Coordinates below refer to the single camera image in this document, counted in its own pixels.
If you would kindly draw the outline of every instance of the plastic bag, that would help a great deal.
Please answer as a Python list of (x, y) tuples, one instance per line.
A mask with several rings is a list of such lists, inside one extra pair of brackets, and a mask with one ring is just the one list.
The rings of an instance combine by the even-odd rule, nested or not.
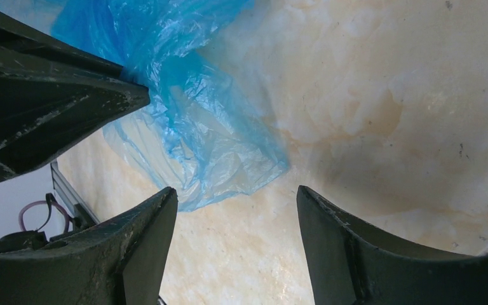
[(67, 0), (0, 0), (0, 12), (50, 35)]
[(125, 66), (149, 87), (151, 104), (104, 127), (109, 145), (158, 187), (172, 186), (179, 210), (252, 194), (288, 168), (230, 76), (194, 50), (248, 0), (70, 0), (52, 35)]

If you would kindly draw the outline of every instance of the marble surface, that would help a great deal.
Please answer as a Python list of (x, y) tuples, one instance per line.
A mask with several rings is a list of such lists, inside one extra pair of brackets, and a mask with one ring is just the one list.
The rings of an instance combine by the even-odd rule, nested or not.
[[(488, 1), (257, 0), (201, 52), (261, 110), (292, 168), (178, 215), (169, 304), (311, 304), (299, 184), (403, 238), (488, 253)], [(101, 219), (157, 191), (101, 132), (58, 161)]]

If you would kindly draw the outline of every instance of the purple wire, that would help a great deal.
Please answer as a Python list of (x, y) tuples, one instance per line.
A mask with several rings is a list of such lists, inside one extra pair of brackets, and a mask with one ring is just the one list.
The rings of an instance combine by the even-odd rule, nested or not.
[[(29, 203), (28, 205), (26, 205), (21, 211), (20, 211), (20, 214), (18, 215), (18, 221), (20, 223), (20, 229), (22, 231), (26, 231), (27, 229), (25, 228), (25, 222), (24, 222), (24, 213), (34, 207), (35, 205), (47, 205), (48, 203), (45, 202), (44, 200), (40, 200), (40, 201), (35, 201), (35, 202), (32, 202), (32, 203)], [(57, 203), (57, 201), (51, 201), (50, 202), (51, 205), (53, 205), (61, 214), (62, 216), (64, 217), (64, 233), (68, 232), (68, 228), (70, 226), (70, 221), (71, 221), (71, 218), (70, 218), (70, 215), (68, 215), (68, 213), (66, 212), (66, 210), (62, 207), (62, 205), (59, 205)]]

